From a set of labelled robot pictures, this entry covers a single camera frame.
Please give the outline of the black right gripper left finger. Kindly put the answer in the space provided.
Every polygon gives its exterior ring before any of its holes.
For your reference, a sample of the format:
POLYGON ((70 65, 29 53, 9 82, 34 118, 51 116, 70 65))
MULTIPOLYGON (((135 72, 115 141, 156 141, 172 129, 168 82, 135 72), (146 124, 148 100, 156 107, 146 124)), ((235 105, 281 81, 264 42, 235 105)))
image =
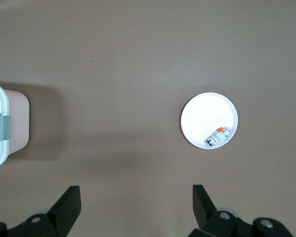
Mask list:
POLYGON ((47 213, 35 214, 12 229, 0 222, 0 237, 67 237, 80 213, 80 187, 70 186, 47 213))

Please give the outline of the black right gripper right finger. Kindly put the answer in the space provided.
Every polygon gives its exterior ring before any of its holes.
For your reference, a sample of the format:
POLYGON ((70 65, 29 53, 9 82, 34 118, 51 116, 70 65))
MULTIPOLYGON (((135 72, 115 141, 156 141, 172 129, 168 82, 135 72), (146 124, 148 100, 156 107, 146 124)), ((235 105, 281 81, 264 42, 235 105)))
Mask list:
POLYGON ((188 237, 294 237, 279 221, 260 217, 252 224, 227 210, 217 210, 203 185, 193 185, 193 213, 198 224, 188 237))

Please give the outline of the white circuit breaker orange lever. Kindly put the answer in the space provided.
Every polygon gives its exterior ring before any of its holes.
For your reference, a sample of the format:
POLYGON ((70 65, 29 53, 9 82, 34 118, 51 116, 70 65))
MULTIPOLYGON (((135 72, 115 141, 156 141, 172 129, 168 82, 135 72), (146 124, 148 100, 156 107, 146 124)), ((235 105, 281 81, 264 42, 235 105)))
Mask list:
POLYGON ((232 129, 230 127, 219 127, 205 140, 205 142, 210 147, 218 147, 229 139, 231 132, 232 129))

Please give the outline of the pink round plate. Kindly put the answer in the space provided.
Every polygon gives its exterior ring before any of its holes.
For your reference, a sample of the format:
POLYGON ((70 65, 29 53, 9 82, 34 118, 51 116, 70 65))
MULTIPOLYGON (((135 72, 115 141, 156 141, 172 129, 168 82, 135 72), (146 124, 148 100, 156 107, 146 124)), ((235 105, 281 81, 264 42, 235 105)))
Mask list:
POLYGON ((234 104, 225 96, 206 92, 193 97, 181 114, 181 129, 185 138, 194 146, 212 150, 226 145, 235 135, 238 113, 234 104), (219 127, 230 127, 229 139, 218 147, 210 147, 205 140, 219 127))

